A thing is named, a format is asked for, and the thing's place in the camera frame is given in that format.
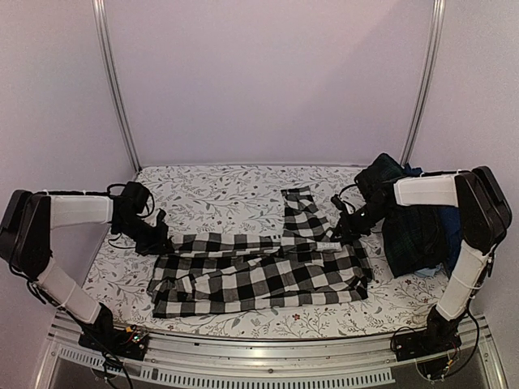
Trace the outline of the black white checkered shirt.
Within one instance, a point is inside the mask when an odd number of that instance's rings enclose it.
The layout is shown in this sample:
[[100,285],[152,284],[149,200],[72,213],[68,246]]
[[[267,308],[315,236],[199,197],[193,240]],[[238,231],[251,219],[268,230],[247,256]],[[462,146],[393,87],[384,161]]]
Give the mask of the black white checkered shirt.
[[373,279],[358,241],[342,243],[309,187],[283,190],[281,233],[170,238],[147,293],[154,318],[230,314],[364,300]]

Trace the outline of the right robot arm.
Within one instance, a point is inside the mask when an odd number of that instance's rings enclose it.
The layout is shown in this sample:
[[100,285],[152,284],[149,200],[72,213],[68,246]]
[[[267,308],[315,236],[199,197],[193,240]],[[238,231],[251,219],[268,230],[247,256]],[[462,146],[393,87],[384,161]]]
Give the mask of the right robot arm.
[[373,186],[357,179],[354,186],[370,191],[357,211],[349,212],[340,195],[331,198],[340,212],[335,231],[341,242],[371,234],[392,207],[444,206],[459,211],[461,250],[444,294],[431,309],[427,328],[419,336],[419,346],[425,353],[437,353],[456,333],[477,287],[491,274],[495,250],[506,238],[513,219],[508,201],[485,165],[393,178]]

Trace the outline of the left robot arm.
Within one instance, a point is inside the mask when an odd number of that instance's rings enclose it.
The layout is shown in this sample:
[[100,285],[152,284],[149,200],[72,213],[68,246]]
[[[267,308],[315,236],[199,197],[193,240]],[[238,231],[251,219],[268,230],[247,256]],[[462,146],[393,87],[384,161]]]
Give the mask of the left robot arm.
[[15,190],[1,221],[1,257],[11,273],[25,279],[38,299],[71,314],[104,352],[114,351],[121,343],[113,314],[57,265],[50,241],[58,228],[107,224],[111,233],[133,240],[138,254],[169,253],[172,245],[165,211],[154,207],[150,190],[138,182],[121,188],[120,194]]

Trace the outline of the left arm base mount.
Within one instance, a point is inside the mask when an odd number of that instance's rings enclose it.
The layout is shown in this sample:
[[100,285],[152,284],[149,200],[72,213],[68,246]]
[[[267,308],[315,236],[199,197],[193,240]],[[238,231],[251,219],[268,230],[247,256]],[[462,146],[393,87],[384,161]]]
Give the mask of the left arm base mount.
[[106,332],[87,330],[79,337],[79,345],[82,347],[136,361],[144,359],[148,343],[149,333],[136,326],[110,328]]

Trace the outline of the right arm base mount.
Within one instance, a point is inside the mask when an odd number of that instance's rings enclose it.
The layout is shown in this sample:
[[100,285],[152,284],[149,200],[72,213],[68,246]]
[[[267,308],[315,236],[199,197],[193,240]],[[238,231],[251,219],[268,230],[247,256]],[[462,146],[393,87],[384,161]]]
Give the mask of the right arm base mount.
[[426,330],[416,330],[411,327],[400,327],[393,332],[390,339],[390,350],[398,361],[407,361],[426,357],[461,347],[461,337],[455,333],[446,338],[432,338]]

